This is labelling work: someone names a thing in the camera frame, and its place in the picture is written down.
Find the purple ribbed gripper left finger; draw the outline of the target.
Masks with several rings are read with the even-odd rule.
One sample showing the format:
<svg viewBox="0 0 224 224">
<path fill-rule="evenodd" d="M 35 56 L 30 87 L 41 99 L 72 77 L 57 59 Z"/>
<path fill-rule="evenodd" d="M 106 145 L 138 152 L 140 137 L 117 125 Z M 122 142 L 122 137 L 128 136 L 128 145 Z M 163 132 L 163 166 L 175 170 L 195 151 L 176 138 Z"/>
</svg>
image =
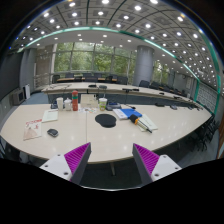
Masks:
<svg viewBox="0 0 224 224">
<path fill-rule="evenodd" d="M 41 169 L 79 185 L 90 154 L 91 143 L 86 143 L 66 154 L 56 154 Z"/>
</svg>

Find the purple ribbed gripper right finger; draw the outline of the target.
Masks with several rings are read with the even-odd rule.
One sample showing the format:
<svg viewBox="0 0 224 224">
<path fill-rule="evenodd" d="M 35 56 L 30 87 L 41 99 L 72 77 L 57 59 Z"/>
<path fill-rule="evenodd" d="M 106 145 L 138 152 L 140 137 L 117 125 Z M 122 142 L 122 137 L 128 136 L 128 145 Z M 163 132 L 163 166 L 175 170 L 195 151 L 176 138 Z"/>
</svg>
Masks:
<svg viewBox="0 0 224 224">
<path fill-rule="evenodd" d="M 159 156 L 136 143 L 133 144 L 132 154 L 143 185 L 181 170 L 181 167 L 168 155 Z"/>
</svg>

